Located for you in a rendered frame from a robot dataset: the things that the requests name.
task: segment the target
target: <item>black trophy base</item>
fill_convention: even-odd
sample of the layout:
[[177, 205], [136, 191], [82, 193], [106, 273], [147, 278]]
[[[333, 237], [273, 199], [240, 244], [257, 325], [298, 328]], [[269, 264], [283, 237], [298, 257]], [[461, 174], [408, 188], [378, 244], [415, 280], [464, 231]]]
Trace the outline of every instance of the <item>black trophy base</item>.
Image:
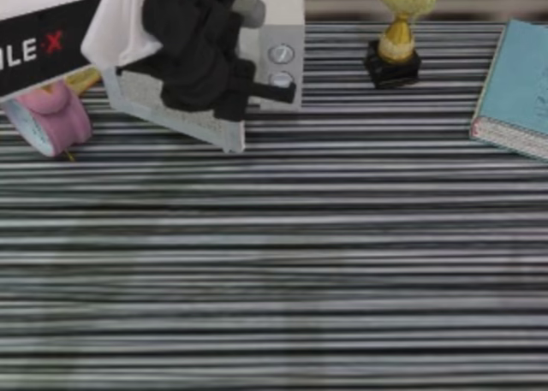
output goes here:
[[413, 85], [419, 81], [419, 70], [422, 61], [416, 50], [413, 52], [413, 57], [407, 62], [390, 63], [378, 55], [378, 44], [378, 40], [369, 43], [364, 61], [375, 88], [394, 89]]

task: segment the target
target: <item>book cover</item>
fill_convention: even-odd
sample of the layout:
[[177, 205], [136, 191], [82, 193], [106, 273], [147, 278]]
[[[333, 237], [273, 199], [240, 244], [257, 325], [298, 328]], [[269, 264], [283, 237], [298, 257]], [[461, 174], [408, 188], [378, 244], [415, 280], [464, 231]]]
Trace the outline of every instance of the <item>book cover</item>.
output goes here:
[[523, 21], [506, 26], [471, 136], [548, 160], [548, 28]]

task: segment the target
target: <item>pink alarm clock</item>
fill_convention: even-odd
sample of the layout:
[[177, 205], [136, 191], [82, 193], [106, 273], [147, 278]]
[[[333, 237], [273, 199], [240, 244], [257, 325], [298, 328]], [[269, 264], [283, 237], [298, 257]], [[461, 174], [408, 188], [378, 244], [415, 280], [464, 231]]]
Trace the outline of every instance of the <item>pink alarm clock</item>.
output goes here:
[[11, 99], [2, 109], [21, 136], [47, 157], [92, 137], [82, 102], [63, 80]]

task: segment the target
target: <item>striped tablecloth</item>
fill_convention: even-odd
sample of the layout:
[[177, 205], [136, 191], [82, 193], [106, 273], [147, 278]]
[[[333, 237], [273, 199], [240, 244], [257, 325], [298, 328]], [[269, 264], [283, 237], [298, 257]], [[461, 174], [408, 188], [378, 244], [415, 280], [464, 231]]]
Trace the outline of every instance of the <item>striped tablecloth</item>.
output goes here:
[[548, 388], [548, 167], [468, 139], [502, 26], [312, 24], [306, 112], [222, 152], [109, 110], [76, 163], [0, 120], [0, 388]]

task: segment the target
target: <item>trophy cup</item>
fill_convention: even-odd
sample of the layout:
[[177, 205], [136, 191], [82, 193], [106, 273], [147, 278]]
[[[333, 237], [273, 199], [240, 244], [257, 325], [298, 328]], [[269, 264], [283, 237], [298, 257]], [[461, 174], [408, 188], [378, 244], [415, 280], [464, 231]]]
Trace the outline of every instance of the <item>trophy cup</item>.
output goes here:
[[365, 66], [378, 89], [389, 89], [419, 80], [421, 60], [414, 48], [410, 21], [434, 9], [436, 0], [382, 0], [396, 19], [379, 40], [369, 44]]

